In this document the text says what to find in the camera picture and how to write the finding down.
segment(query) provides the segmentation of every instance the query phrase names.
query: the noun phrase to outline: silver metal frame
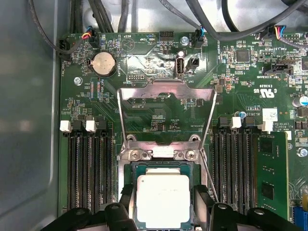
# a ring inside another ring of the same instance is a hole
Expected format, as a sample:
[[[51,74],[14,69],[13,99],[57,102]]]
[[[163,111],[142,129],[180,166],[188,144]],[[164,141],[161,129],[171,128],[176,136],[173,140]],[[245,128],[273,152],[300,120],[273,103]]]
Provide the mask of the silver metal frame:
[[[213,101],[207,123],[204,125],[202,138],[193,134],[188,141],[175,141],[170,145],[158,145],[155,141],[137,141],[134,135],[126,136],[122,102],[131,98],[157,98],[161,93],[173,93],[177,99],[203,99],[204,101]],[[121,88],[117,90],[118,106],[120,112],[123,145],[118,160],[118,198],[121,196],[121,190],[124,187],[124,165],[131,161],[151,161],[152,158],[165,157],[177,161],[194,161],[196,164],[202,162],[206,173],[210,178],[210,183],[214,189],[213,181],[209,175],[206,163],[206,154],[204,143],[209,124],[216,104],[217,92],[214,89],[192,89],[181,80],[154,80],[144,88]],[[162,153],[162,156],[156,156],[156,153]]]

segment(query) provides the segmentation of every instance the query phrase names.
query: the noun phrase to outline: electrolytic capacitor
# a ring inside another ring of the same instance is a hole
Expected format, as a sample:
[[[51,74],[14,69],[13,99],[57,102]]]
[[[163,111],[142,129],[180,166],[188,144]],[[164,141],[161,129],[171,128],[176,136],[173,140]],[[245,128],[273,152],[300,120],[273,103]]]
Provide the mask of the electrolytic capacitor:
[[[303,107],[308,105],[308,97],[307,96],[301,96],[301,97],[296,97],[293,99],[292,102],[294,107]]]

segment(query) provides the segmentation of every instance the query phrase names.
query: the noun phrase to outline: black ram slot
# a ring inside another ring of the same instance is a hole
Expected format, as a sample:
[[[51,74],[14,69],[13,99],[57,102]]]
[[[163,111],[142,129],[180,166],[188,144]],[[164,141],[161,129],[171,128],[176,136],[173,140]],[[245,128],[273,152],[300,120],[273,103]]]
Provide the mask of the black ram slot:
[[[227,156],[226,156],[227,202],[226,203],[231,204],[232,203],[232,200],[231,200],[231,134],[227,134],[226,143],[227,143],[226,145],[227,147]]]
[[[237,189],[238,189],[238,179],[237,179],[237,139],[234,133],[231,134],[231,194],[232,194],[232,204],[234,206],[233,209],[237,210]]]
[[[250,174],[249,174],[249,130],[243,134],[243,173],[244,173],[244,213],[250,209]]]
[[[79,185],[80,185],[80,197],[79,206],[88,207],[88,139],[87,137],[81,138],[81,152],[79,159]]]
[[[238,179],[238,211],[244,213],[244,187],[243,187],[243,149],[242,149],[242,134],[237,134],[237,179]]]
[[[220,178],[220,190],[219,190],[219,201],[225,203],[225,189],[226,189],[226,181],[225,181],[225,145],[224,145],[225,135],[223,131],[219,134],[219,178]]]
[[[67,208],[72,209],[77,206],[77,138],[69,138],[68,147],[68,179],[67,179]]]
[[[219,194],[219,158],[218,158],[218,134],[214,136],[214,151],[213,151],[213,181],[215,185],[215,190]]]
[[[250,207],[256,207],[256,191],[255,191],[255,143],[253,134],[249,134],[249,185],[250,185]]]
[[[110,203],[112,201],[112,145],[111,139],[109,137],[103,138],[103,202]]]
[[[94,198],[95,196],[93,196],[95,194],[95,182],[94,182],[94,178],[95,178],[95,137],[93,137],[92,135],[88,136],[88,143],[89,143],[89,187],[90,187],[90,191],[89,191],[89,199],[88,199],[88,209],[89,210],[93,210],[94,207]]]
[[[92,196],[91,196],[91,210],[92,213],[99,211],[100,207],[100,165],[101,165],[101,149],[100,149],[100,138],[94,137],[94,152],[93,152],[93,162],[92,162]]]

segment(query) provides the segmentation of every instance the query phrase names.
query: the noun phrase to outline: chip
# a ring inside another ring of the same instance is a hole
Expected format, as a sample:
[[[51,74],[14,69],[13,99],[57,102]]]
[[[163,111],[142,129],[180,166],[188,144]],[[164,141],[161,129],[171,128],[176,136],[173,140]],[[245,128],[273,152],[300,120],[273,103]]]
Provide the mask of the chip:
[[[261,193],[262,193],[262,196],[273,200],[274,199],[274,186],[263,182],[261,185]]]
[[[302,70],[308,71],[308,57],[302,58]]]
[[[260,142],[260,152],[273,153],[273,142],[272,140],[262,140]]]
[[[236,61],[238,63],[248,63],[249,62],[249,50],[237,50],[236,51]]]

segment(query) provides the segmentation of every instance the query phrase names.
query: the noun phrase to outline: black cable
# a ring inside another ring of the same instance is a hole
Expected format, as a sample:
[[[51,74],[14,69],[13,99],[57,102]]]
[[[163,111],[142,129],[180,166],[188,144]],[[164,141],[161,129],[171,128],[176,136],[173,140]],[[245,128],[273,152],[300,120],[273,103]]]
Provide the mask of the black cable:
[[[104,23],[104,21],[103,21],[103,19],[101,17],[101,14],[100,14],[100,12],[99,12],[99,10],[97,8],[97,5],[96,5],[95,1],[94,0],[89,0],[89,5],[90,5],[90,7],[91,7],[91,9],[93,11],[94,18],[95,18],[95,20],[97,22],[97,25],[98,25],[100,31],[103,32],[103,33],[107,32],[106,29],[105,29],[105,23]]]
[[[76,33],[82,33],[83,25],[82,25],[82,1],[81,0],[76,0],[75,10],[76,10],[76,13],[75,13]]]
[[[178,9],[176,9],[173,5],[171,5],[167,0],[159,0],[160,3],[166,7],[170,12],[174,13],[176,16],[180,17],[181,19],[183,19],[186,23],[192,25],[193,27],[195,27],[197,30],[200,30],[200,25],[198,25],[197,23],[195,23],[193,20],[191,20],[189,17],[187,17],[186,15],[184,15],[181,11],[179,11]]]
[[[37,16],[37,13],[35,11],[35,7],[34,7],[34,3],[33,3],[33,0],[28,0],[28,4],[29,4],[29,7],[30,7],[30,12],[31,12],[31,17],[33,19],[33,22],[37,28],[37,30],[39,31],[39,33],[43,36],[43,39],[44,41],[50,46],[52,47],[55,51],[61,53],[61,54],[71,54],[73,53],[74,51],[77,50],[77,48],[83,43],[83,40],[80,39],[79,41],[76,42],[76,44],[71,48],[69,49],[68,51],[66,50],[62,50],[60,49],[59,47],[55,46],[53,44],[53,42],[51,42],[49,40],[49,38],[47,37],[47,35],[45,34],[41,24],[39,23],[39,19],[38,19],[38,16]]]
[[[118,33],[123,33],[126,30],[128,7],[129,7],[128,0],[122,0],[121,17],[119,21],[119,26],[117,28]]]
[[[75,33],[76,25],[75,25],[75,5],[76,0],[71,0],[71,9],[70,9],[70,20],[69,20],[69,33]]]
[[[296,2],[297,0],[281,0],[284,4],[286,4],[287,6],[291,6],[294,2]],[[302,5],[301,8],[298,8],[297,11],[305,14],[306,16],[308,16],[308,6],[306,4]]]
[[[102,19],[103,19],[103,21],[104,21],[104,23],[105,23],[105,27],[106,27],[106,29],[107,29],[107,32],[113,33],[114,30],[113,30],[113,28],[112,28],[112,25],[111,25],[111,22],[110,22],[110,20],[109,20],[107,11],[106,11],[106,9],[105,9],[105,7],[104,7],[102,1],[101,1],[101,0],[95,0],[95,2],[96,2],[96,5],[97,5],[97,7],[98,7],[98,10],[99,10],[99,12],[100,12],[100,14],[101,14],[101,16],[102,16]]]
[[[198,19],[200,24],[205,28],[205,30],[216,40],[220,41],[232,41],[232,40],[238,40],[242,39],[246,36],[258,33],[260,31],[263,31],[270,25],[274,25],[278,22],[280,22],[282,19],[289,16],[292,12],[294,12],[298,7],[300,7],[302,4],[306,2],[306,0],[298,0],[292,6],[281,12],[279,15],[273,17],[272,19],[255,26],[251,29],[244,30],[241,32],[232,32],[227,34],[221,34],[216,32],[216,30],[212,27],[210,21],[204,14],[198,0],[186,0],[189,8],[191,9],[192,13],[195,15],[195,17]]]
[[[229,8],[228,8],[228,0],[221,0],[221,10],[222,10],[222,16],[225,20],[227,27],[231,32],[239,32],[239,30],[234,25],[230,14],[229,14]]]

